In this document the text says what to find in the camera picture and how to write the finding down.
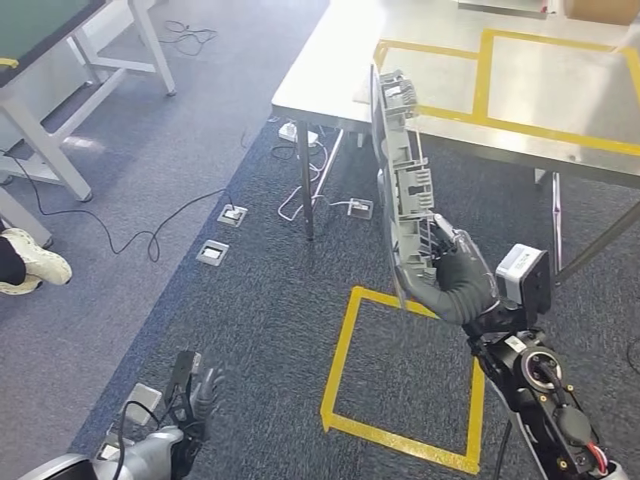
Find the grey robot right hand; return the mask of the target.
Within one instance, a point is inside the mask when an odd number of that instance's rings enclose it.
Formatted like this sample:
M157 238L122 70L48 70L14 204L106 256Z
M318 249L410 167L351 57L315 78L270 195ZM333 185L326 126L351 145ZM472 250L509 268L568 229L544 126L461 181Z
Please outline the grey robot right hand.
M497 282L469 234L455 228L437 213L432 222L441 255L433 266L434 283L404 265L395 268L405 293L455 325L465 325L495 309L500 303Z

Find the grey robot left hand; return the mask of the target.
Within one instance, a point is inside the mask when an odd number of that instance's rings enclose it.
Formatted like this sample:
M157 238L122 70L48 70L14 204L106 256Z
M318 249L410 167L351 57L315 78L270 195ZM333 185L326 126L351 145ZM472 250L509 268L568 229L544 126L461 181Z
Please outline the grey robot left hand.
M214 414L218 409L221 369L210 368L198 378L189 375L186 386L174 395L170 417L183 439L171 449L171 479L184 479L193 467L198 454L211 435Z

